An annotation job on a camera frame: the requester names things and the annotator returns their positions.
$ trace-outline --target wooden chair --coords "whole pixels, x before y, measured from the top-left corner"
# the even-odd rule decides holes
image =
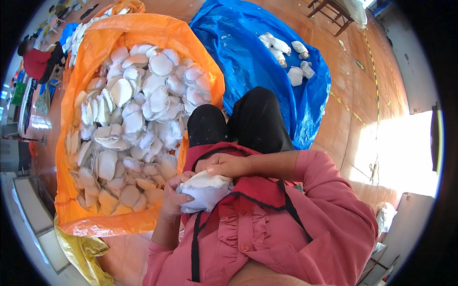
[[[318,2],[320,4],[315,8],[315,3],[316,2]],[[310,8],[312,6],[313,6],[313,11],[309,15],[307,15],[308,18],[312,17],[317,12],[320,12],[320,13],[324,14],[326,17],[328,17],[334,24],[336,24],[337,26],[340,27],[340,30],[334,35],[334,37],[337,37],[338,35],[340,35],[346,28],[348,28],[348,26],[350,26],[351,23],[354,22],[354,20],[350,16],[350,13],[347,10],[347,7],[345,7],[345,4],[341,0],[322,0],[322,1],[313,0],[308,5],[308,7]],[[326,13],[321,11],[321,9],[324,8],[324,7],[328,8],[332,12],[336,13],[337,16],[335,18],[331,18],[330,16],[328,16]],[[339,18],[342,18],[343,25],[341,25],[341,24],[339,24],[337,22],[337,20]]]
[[[53,72],[49,77],[48,83],[57,86],[59,83],[62,82],[62,77],[64,76],[64,67],[60,66],[59,64],[54,66]]]

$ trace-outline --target blue bag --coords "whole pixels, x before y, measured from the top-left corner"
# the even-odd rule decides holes
[[[78,27],[78,23],[68,23],[66,24],[64,30],[62,31],[62,35],[60,36],[59,43],[63,46],[67,41],[67,38],[73,35],[73,32]]]
[[[224,74],[226,91],[223,107],[232,114],[235,102],[247,91],[262,86],[277,96],[286,130],[296,149],[308,149],[321,123],[331,90],[331,75],[320,51],[307,45],[301,37],[272,13],[250,2],[207,0],[189,26]],[[269,32],[292,47],[300,41],[309,50],[315,75],[303,78],[292,87],[287,72],[300,66],[301,59],[292,49],[282,68],[257,38]]]

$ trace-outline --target woman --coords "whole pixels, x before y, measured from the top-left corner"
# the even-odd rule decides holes
[[[356,284],[376,242],[374,212],[325,153],[294,151],[272,92],[247,92],[227,124],[200,106],[188,132],[185,172],[166,186],[143,285]],[[193,198],[174,190],[202,170],[234,178],[234,190],[212,213],[180,214]]]
[[[51,47],[48,52],[34,49],[28,37],[24,38],[17,54],[24,58],[24,69],[29,77],[34,78],[39,84],[49,81],[54,67],[65,63],[65,55],[59,42]]]

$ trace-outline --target chair leg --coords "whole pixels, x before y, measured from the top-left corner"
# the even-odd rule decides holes
[[[347,21],[343,26],[342,28],[340,28],[340,30],[337,32],[337,34],[334,35],[334,37],[337,37],[338,35],[342,34],[342,32],[348,28],[348,26],[350,26],[350,24],[353,23],[353,21],[349,20]]]
[[[307,18],[312,17],[315,15],[319,10],[321,10],[326,4],[329,3],[329,0],[323,0],[309,15],[307,15]]]
[[[308,8],[312,7],[313,6],[313,3],[316,3],[318,2],[318,0],[313,0],[312,2],[310,2],[310,4],[307,6]]]

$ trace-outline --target wall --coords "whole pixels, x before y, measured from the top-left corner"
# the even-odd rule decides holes
[[[46,0],[45,2],[43,2],[41,7],[37,10],[36,14],[30,20],[29,25],[25,28],[25,30],[21,34],[20,39],[23,39],[26,35],[32,36],[38,30],[39,24],[41,24],[43,21],[46,21],[49,18],[49,8],[52,5],[56,5],[58,2],[59,2],[58,0]],[[14,77],[14,74],[16,73],[21,60],[22,60],[22,57],[17,55],[17,49],[16,49],[14,51],[13,57],[11,58],[11,61],[10,61],[8,70],[5,74],[5,79],[3,83],[10,85],[11,78]]]
[[[19,142],[0,139],[0,170],[17,172],[19,169]]]
[[[433,74],[423,48],[409,21],[390,5],[378,19],[393,43],[394,54],[404,79],[410,114],[431,110],[438,101]]]
[[[388,282],[401,269],[402,264],[409,257],[410,252],[422,235],[434,201],[434,198],[420,194],[404,193],[402,195],[397,209],[398,213],[393,219],[390,231],[382,241],[387,249],[378,260],[383,265],[389,266],[396,256],[400,255]],[[382,267],[376,266],[364,279],[365,284],[376,285],[384,272]]]

